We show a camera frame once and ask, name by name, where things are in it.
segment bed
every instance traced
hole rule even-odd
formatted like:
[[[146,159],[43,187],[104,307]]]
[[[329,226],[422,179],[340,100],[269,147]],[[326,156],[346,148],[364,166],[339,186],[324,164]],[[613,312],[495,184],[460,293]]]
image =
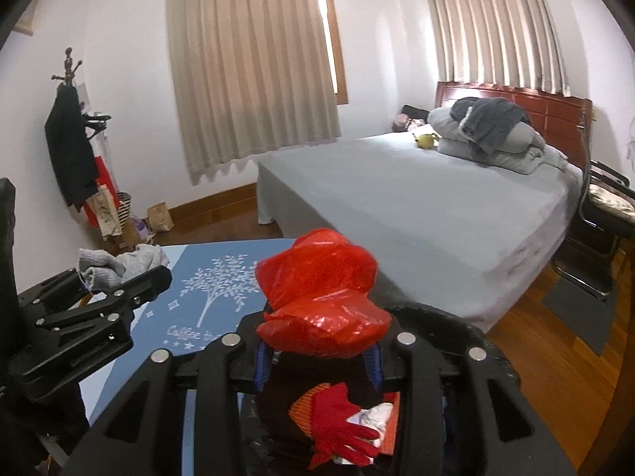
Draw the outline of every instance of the bed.
[[[259,163],[259,222],[286,237],[338,230],[377,258],[375,302],[432,305],[487,331],[564,239],[582,181],[576,126],[589,125],[591,102],[439,83],[436,104],[472,95],[521,105],[573,164],[523,176],[418,149],[407,132],[276,152]]]

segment wall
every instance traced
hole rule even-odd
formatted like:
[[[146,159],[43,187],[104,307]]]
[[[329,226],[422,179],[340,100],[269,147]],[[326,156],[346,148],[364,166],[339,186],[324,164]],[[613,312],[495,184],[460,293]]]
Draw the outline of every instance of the wall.
[[[64,50],[83,56],[88,0],[39,0],[34,36],[12,32],[0,51],[0,177],[17,189],[14,263],[18,291],[77,264],[90,247],[81,216],[59,192],[44,138],[55,100],[52,74],[63,74]]]
[[[342,139],[381,134],[404,103],[434,102],[436,57],[427,0],[335,0],[350,103]],[[111,114],[109,144],[133,212],[169,206],[256,179],[253,160],[192,186],[185,170],[169,69],[165,0],[90,0],[85,73],[91,106]]]
[[[627,157],[635,119],[630,44],[601,0],[547,0],[547,5],[560,38],[571,94],[593,101],[592,157],[633,179],[635,171]]]

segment wooden headboard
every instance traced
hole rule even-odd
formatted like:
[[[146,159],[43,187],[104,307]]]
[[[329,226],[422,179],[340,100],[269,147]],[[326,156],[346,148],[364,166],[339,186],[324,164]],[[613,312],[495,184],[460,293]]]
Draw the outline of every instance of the wooden headboard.
[[[582,121],[587,134],[589,133],[593,117],[591,100],[491,84],[439,82],[435,106],[451,107],[456,100],[466,96],[478,98],[501,96],[516,103],[527,111],[531,118],[531,126],[541,133],[548,144],[568,156],[570,163],[584,168],[584,147],[577,126]]]

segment pleated curtain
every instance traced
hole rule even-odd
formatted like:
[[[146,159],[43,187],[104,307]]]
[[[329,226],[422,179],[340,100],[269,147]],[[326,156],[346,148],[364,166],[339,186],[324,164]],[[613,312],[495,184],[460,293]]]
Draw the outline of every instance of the pleated curtain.
[[[339,136],[318,0],[167,0],[190,178],[251,154]]]
[[[569,94],[544,0],[430,0],[439,75]]]

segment tree illustration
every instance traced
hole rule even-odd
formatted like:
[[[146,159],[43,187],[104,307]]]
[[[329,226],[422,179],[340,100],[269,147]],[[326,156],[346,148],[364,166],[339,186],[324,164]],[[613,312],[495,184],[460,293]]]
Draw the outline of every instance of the tree illustration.
[[[245,266],[246,257],[247,254],[239,254],[226,255],[224,259],[212,259],[211,268],[199,268],[192,277],[182,280],[185,288],[181,290],[181,296],[194,290],[207,294],[207,300],[196,327],[201,327],[207,310],[219,297],[233,298],[236,311],[240,311],[247,294],[260,291],[254,273],[256,262]]]

